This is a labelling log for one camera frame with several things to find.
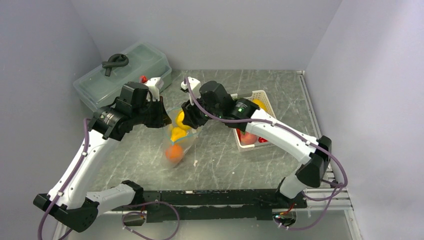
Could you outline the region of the clear zip top bag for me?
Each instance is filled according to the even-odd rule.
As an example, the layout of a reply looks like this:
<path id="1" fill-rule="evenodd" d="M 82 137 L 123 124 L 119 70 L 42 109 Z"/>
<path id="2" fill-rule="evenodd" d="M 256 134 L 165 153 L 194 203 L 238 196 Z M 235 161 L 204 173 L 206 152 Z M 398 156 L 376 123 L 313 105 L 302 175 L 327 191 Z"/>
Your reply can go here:
<path id="1" fill-rule="evenodd" d="M 181 128 L 179 126 L 179 123 L 182 123 L 181 117 L 179 117 L 180 112 L 182 112 L 181 108 L 173 108 L 168 111 L 167 114 L 172 122 L 163 128 L 162 162 L 168 168 L 175 167 L 184 159 L 203 129 L 202 126 L 197 129 Z"/>

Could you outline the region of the orange toy orange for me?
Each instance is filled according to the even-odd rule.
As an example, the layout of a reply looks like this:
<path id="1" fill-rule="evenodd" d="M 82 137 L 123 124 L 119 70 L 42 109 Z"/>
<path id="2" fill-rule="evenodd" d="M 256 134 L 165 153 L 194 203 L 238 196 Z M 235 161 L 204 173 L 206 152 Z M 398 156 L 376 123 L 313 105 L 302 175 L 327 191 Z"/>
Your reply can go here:
<path id="1" fill-rule="evenodd" d="M 177 164 L 184 157 L 184 150 L 178 144 L 171 145 L 165 150 L 165 157 L 170 163 Z"/>

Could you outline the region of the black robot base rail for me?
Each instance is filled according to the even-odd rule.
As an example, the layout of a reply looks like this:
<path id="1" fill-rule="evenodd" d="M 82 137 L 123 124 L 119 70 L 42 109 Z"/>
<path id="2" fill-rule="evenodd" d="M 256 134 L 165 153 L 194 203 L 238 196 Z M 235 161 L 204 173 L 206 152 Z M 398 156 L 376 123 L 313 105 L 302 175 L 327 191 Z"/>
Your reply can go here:
<path id="1" fill-rule="evenodd" d="M 294 199 L 283 199 L 277 191 L 268 189 L 230 189 L 230 190 L 146 190 L 144 202 L 153 204 L 146 207 L 119 206 L 114 210 L 146 211 L 148 223 L 161 223 L 176 220 L 218 220 L 218 219 L 256 219 L 270 221 L 279 212 L 288 209 L 305 209 L 307 202 L 302 194 Z M 166 202 L 170 208 L 161 203 Z"/>

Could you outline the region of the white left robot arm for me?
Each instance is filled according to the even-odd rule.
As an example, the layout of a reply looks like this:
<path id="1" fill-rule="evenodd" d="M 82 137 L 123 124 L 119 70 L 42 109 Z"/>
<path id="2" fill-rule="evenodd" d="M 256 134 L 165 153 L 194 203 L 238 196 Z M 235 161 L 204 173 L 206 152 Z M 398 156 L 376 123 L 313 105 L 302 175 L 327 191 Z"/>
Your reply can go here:
<path id="1" fill-rule="evenodd" d="M 89 187 L 103 161 L 134 126 L 160 129 L 171 123 L 159 93 L 162 84 L 158 77 L 144 83 L 128 82 L 111 104 L 85 120 L 84 140 L 77 154 L 56 185 L 48 193 L 38 194 L 33 204 L 78 233 L 107 211 L 121 206 L 139 209 L 144 190 L 133 181 L 103 191 L 89 191 Z"/>

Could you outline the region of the yellow toy lemon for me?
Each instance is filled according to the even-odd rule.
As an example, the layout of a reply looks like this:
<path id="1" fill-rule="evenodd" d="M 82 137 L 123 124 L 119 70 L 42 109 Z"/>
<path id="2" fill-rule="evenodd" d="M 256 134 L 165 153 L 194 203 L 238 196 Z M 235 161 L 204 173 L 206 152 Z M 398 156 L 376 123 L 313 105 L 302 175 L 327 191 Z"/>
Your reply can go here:
<path id="1" fill-rule="evenodd" d="M 258 105 L 264 111 L 268 110 L 266 105 L 260 99 L 253 99 L 252 102 L 255 103 L 256 105 Z"/>

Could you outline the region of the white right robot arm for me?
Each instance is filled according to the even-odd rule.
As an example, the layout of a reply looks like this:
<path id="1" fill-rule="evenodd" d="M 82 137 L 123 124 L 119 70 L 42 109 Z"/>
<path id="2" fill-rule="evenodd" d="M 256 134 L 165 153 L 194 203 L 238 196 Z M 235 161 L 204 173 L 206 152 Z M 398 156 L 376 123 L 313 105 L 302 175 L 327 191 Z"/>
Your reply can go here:
<path id="1" fill-rule="evenodd" d="M 205 84 L 185 77 L 181 90 L 189 94 L 182 104 L 182 123 L 197 129 L 208 120 L 217 120 L 227 127 L 261 137 L 292 155 L 300 167 L 285 177 L 277 187 L 276 203 L 289 207 L 304 189 L 318 188 L 330 163 L 327 137 L 307 135 L 278 121 L 246 98 L 233 99 L 224 86 L 214 80 Z"/>

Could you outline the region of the pink toy peach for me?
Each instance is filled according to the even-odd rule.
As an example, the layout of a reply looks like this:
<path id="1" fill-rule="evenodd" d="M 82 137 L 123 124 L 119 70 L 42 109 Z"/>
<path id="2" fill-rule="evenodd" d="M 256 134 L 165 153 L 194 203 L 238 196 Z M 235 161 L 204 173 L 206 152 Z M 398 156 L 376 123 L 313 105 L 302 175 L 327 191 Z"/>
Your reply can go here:
<path id="1" fill-rule="evenodd" d="M 240 143 L 242 145 L 254 145 L 257 141 L 258 137 L 249 132 L 241 132 L 240 133 Z"/>

